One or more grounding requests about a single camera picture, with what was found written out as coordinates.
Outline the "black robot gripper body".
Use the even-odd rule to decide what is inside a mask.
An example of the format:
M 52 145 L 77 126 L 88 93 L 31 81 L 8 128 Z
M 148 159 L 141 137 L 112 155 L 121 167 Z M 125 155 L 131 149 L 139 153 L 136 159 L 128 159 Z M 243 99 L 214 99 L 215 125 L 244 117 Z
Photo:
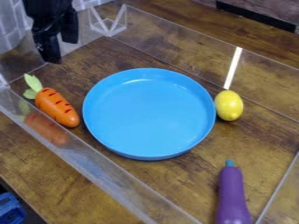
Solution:
M 32 33 L 57 33 L 61 18 L 72 8 L 72 0 L 23 0 L 27 16 L 32 19 Z

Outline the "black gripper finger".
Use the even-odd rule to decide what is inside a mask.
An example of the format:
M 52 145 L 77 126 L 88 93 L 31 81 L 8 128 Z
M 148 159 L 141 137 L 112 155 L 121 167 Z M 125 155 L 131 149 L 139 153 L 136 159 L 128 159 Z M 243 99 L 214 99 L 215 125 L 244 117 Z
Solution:
M 79 42 L 79 16 L 72 7 L 60 9 L 60 35 L 65 43 Z
M 36 49 L 41 55 L 44 62 L 53 64 L 61 63 L 61 51 L 57 40 L 59 30 L 37 30 L 32 29 L 32 39 L 35 42 Z

